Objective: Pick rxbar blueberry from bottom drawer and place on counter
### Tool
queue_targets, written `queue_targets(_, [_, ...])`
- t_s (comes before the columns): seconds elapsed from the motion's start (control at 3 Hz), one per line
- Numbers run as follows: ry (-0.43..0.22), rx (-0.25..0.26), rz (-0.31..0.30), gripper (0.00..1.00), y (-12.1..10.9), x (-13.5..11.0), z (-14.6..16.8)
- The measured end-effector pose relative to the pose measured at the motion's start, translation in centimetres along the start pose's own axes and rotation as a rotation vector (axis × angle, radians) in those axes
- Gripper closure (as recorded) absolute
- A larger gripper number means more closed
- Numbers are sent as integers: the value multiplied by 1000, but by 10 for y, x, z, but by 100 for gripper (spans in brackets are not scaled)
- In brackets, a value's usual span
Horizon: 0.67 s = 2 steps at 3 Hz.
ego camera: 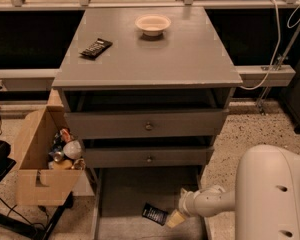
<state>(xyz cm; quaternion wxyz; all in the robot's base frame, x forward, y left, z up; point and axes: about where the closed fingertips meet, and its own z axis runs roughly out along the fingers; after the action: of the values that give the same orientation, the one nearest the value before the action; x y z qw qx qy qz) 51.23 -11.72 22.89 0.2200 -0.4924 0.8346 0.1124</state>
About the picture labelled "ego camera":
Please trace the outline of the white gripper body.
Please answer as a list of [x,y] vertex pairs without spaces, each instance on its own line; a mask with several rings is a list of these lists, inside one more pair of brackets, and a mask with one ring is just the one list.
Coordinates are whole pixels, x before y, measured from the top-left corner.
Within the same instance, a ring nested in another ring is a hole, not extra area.
[[188,193],[182,197],[180,196],[178,201],[180,212],[186,216],[197,216],[194,200],[194,193],[192,191],[188,191]]

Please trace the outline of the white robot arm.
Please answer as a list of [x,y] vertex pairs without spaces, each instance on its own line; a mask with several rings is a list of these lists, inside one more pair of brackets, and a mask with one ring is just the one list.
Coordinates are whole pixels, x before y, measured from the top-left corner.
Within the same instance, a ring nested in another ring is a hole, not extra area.
[[235,240],[300,240],[300,155],[272,145],[241,157],[235,189],[219,185],[180,193],[171,228],[189,217],[235,213]]

